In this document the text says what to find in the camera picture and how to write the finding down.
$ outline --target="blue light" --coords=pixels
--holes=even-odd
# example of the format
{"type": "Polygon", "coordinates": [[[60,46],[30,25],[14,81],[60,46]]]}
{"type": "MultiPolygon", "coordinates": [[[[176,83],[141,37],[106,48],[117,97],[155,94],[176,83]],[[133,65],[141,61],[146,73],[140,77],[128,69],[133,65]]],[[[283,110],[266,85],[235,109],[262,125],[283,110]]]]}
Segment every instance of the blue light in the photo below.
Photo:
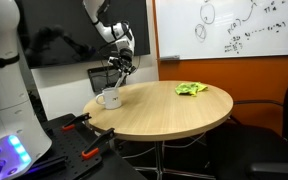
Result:
{"type": "Polygon", "coordinates": [[[23,147],[23,145],[20,142],[20,140],[14,135],[9,136],[8,139],[9,139],[11,145],[13,146],[13,148],[15,149],[15,151],[17,152],[18,156],[22,160],[22,162],[30,163],[31,162],[31,157],[26,152],[26,150],[23,147]]]}

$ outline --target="round wooden table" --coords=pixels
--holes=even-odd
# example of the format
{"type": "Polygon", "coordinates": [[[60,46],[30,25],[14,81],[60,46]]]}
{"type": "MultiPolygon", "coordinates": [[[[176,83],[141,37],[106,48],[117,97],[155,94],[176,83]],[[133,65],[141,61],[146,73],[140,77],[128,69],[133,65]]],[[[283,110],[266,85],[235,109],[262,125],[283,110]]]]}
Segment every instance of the round wooden table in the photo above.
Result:
{"type": "Polygon", "coordinates": [[[177,95],[175,88],[185,81],[154,81],[119,88],[122,106],[106,110],[91,100],[90,124],[97,131],[115,129],[118,139],[165,141],[193,136],[223,123],[233,107],[231,96],[207,85],[196,97],[177,95]]]}

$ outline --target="orange wall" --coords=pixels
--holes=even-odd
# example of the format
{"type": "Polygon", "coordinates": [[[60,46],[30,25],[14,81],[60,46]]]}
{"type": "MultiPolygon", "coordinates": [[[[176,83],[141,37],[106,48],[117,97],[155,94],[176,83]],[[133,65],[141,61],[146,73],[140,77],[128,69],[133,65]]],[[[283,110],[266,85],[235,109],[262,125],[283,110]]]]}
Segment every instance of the orange wall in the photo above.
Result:
{"type": "MultiPolygon", "coordinates": [[[[156,33],[156,51],[158,35],[156,33]]],[[[189,80],[215,85],[234,100],[271,99],[283,102],[288,86],[288,56],[160,61],[160,80],[189,80]]],[[[275,105],[238,105],[233,114],[245,124],[269,127],[279,134],[282,108],[275,105]]]]}

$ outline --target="mug handle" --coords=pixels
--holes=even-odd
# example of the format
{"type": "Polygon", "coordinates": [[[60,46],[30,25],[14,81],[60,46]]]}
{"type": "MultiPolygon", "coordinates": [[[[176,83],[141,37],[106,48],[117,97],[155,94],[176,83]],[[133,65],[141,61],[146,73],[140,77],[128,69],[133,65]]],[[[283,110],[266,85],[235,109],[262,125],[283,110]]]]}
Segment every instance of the mug handle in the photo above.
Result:
{"type": "Polygon", "coordinates": [[[105,104],[105,101],[99,102],[99,98],[100,98],[101,96],[103,96],[103,100],[104,100],[104,94],[103,94],[103,93],[102,93],[102,94],[99,94],[99,95],[96,96],[96,103],[97,103],[97,104],[100,104],[100,105],[104,105],[104,104],[105,104]]]}

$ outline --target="whiteboard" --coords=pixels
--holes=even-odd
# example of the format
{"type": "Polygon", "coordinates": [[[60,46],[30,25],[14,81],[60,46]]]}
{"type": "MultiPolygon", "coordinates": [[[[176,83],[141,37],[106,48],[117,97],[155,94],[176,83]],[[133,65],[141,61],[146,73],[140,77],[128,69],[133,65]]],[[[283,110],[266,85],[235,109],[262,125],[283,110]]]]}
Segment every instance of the whiteboard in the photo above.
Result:
{"type": "Polygon", "coordinates": [[[288,0],[155,0],[160,58],[288,55],[288,0]]]}

